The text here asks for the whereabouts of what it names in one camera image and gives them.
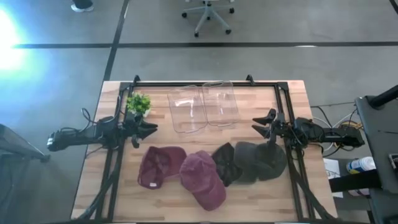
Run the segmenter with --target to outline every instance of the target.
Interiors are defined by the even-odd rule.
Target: black metal frame
[[[121,99],[123,98],[124,90],[128,88],[128,96],[131,96],[133,93],[133,90],[135,87],[155,87],[155,86],[187,86],[187,85],[195,85],[195,86],[202,86],[205,82],[140,82],[140,78],[138,76],[135,77],[134,81],[129,83],[129,82],[122,82],[120,87],[119,87],[119,96]],[[285,100],[287,103],[287,112],[289,114],[289,120],[290,122],[294,122],[294,112],[293,112],[293,106],[292,102],[290,99],[290,93],[289,93],[289,86],[287,82],[255,82],[253,80],[253,77],[248,75],[246,78],[247,82],[233,82],[234,86],[264,86],[264,87],[273,87],[275,90],[275,96],[276,96],[276,101],[277,101],[277,107],[278,111],[280,113],[284,112],[283,104],[282,104],[282,97],[280,95],[280,91],[282,90],[285,95]],[[119,119],[119,113],[115,111],[115,116],[116,119]],[[101,189],[97,196],[95,197],[93,203],[91,203],[90,207],[84,212],[83,215],[81,215],[79,218],[89,220],[94,212],[95,214],[95,220],[99,222],[112,222],[113,216],[114,216],[114,208],[116,204],[116,196],[118,192],[118,183],[119,183],[119,176],[120,176],[120,171],[121,171],[121,166],[122,166],[122,159],[123,159],[123,152],[124,152],[124,142],[126,140],[126,137],[121,137],[119,147],[115,149],[117,151],[117,157],[116,157],[116,162],[114,165],[114,169],[111,174],[109,174],[111,170],[111,161],[112,161],[112,156],[113,156],[113,150],[108,150],[108,153],[106,155],[106,160],[105,160],[105,167],[103,171],[103,178],[101,181]],[[302,204],[300,200],[300,194],[299,194],[299,188],[297,186],[297,181],[294,178],[294,160],[292,157],[292,151],[293,148],[289,143],[289,140],[287,138],[284,138],[284,144],[286,148],[286,155],[287,155],[287,164],[289,168],[289,173],[290,173],[290,181],[292,184],[292,192],[293,192],[293,198],[294,198],[294,204],[295,204],[295,209],[297,213],[297,219],[298,221],[303,221],[303,220],[316,220],[315,217],[315,212],[313,209],[313,205],[310,202],[310,199],[308,198],[307,195],[305,195],[305,201],[306,201],[306,206],[307,206],[307,211],[308,211],[308,218],[304,217],[303,214],[303,209],[302,209]],[[308,186],[308,179],[307,179],[307,173],[305,171],[305,164],[304,164],[304,159],[302,156],[302,153],[300,152],[299,148],[295,148],[296,153],[297,153],[297,161],[298,161],[298,168],[300,172],[300,176],[303,179],[304,183],[306,186]],[[111,196],[109,200],[109,206],[108,206],[108,214],[106,218],[102,217],[103,214],[103,205],[104,205],[104,197],[107,193],[107,191],[111,189]]]

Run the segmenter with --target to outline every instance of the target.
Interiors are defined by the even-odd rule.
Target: pink baseball cap
[[[184,149],[177,146],[148,148],[141,161],[138,184],[148,189],[159,189],[166,177],[176,175],[187,158]]]
[[[216,164],[205,151],[190,154],[180,168],[182,185],[198,203],[208,211],[218,208],[226,198],[223,182],[217,174]]]

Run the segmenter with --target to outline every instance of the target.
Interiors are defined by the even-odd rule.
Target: wooden table
[[[301,80],[288,81],[296,117],[311,118],[310,105]],[[104,82],[95,119],[114,114],[120,82]],[[152,100],[152,111],[147,122],[159,125],[158,131],[134,149],[128,139],[125,143],[118,196],[114,211],[115,222],[276,222],[297,220],[292,186],[286,167],[277,179],[252,185],[230,185],[222,206],[207,212],[193,195],[180,184],[178,177],[167,179],[162,188],[149,190],[137,183],[141,159],[149,146],[180,146],[187,154],[205,150],[211,154],[220,145],[238,141],[254,143],[264,139],[252,129],[252,118],[265,116],[270,108],[277,108],[275,92],[268,87],[234,87],[241,120],[233,129],[214,129],[207,126],[198,133],[181,135],[174,131],[167,93],[171,87],[140,87],[135,92],[145,93]],[[90,145],[89,152],[97,145]],[[78,217],[98,193],[103,175],[106,150],[98,151],[86,159],[76,195],[72,217]],[[305,150],[305,166],[312,192],[333,216],[336,208],[326,176],[321,150],[309,146]],[[104,211],[107,211],[105,198]]]

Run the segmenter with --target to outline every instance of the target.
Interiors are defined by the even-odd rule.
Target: gray floor
[[[0,22],[13,24],[14,29],[0,41],[110,44],[122,4],[123,0],[95,0],[93,12],[77,14],[66,0],[4,0]],[[233,29],[231,35],[210,21],[195,39],[199,15],[182,19],[180,14],[181,9],[200,4],[130,0],[121,42],[398,41],[398,15],[388,0],[237,0],[235,14],[221,13]],[[81,107],[94,114],[110,49],[1,50],[0,123],[48,153],[45,145],[51,132],[64,126],[83,127]],[[242,80],[247,74],[258,80],[301,79],[311,105],[324,105],[353,101],[396,85],[397,58],[398,47],[118,49],[111,80],[132,80],[134,75],[143,80]],[[333,124],[353,108],[324,107]],[[313,114],[323,118],[317,109]],[[69,147],[51,153],[47,164],[33,162],[12,222],[68,220],[84,152],[84,146]],[[333,156],[367,155],[365,146]]]

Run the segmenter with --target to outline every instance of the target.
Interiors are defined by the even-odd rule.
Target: transparent plastic bin
[[[207,121],[210,125],[222,127],[239,121],[239,111],[231,82],[205,83],[202,92]]]
[[[167,97],[176,132],[192,133],[207,125],[199,87],[192,85],[176,88]]]

